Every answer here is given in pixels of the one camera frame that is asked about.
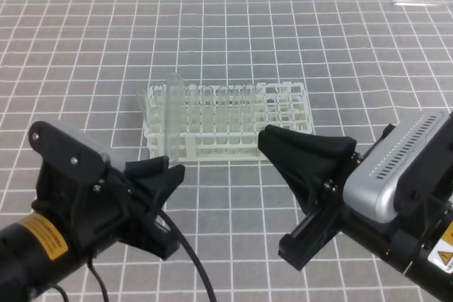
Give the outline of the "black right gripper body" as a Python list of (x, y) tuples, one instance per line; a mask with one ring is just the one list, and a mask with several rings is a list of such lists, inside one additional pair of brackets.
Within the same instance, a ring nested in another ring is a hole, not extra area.
[(296, 270), (302, 270), (339, 232), (347, 230), (357, 214), (344, 202), (343, 191), (352, 172), (345, 170), (335, 178), (325, 178), (315, 186), (305, 178), (296, 179), (280, 171), (304, 219), (280, 239), (278, 255)]

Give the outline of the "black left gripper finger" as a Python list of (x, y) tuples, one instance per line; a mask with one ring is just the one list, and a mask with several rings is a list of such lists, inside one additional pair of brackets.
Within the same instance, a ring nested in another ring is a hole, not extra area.
[(132, 185), (132, 197), (145, 206), (146, 212), (155, 217), (182, 184), (185, 166), (178, 164), (170, 167), (168, 156), (126, 162), (125, 177)]

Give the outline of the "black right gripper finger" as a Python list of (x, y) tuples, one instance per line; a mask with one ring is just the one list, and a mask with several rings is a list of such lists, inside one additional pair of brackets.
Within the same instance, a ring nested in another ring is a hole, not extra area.
[(305, 134), (270, 124), (258, 134), (258, 149), (284, 178), (304, 214), (326, 203), (327, 182), (343, 188), (355, 167), (356, 146), (351, 137)]

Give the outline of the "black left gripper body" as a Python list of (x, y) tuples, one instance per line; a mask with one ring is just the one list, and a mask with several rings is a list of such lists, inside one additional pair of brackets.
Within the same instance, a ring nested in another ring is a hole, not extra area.
[(82, 185), (51, 167), (40, 170), (31, 233), (51, 260), (87, 260), (116, 242), (165, 260), (179, 247), (173, 232), (135, 200), (131, 184), (114, 168)]

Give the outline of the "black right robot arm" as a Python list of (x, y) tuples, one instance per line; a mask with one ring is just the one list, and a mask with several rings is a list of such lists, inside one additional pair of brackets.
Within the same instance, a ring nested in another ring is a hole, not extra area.
[(441, 301), (452, 300), (452, 121), (390, 124), (365, 153), (350, 137), (269, 125), (258, 148), (305, 217), (279, 244), (295, 269), (344, 233)]

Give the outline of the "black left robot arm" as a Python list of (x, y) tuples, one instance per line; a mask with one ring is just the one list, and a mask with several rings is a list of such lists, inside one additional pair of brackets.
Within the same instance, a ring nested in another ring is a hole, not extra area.
[(183, 165), (165, 156), (105, 163), (93, 182), (43, 163), (32, 214), (1, 231), (1, 300), (30, 301), (116, 243), (166, 259), (178, 240), (156, 218), (182, 183)]

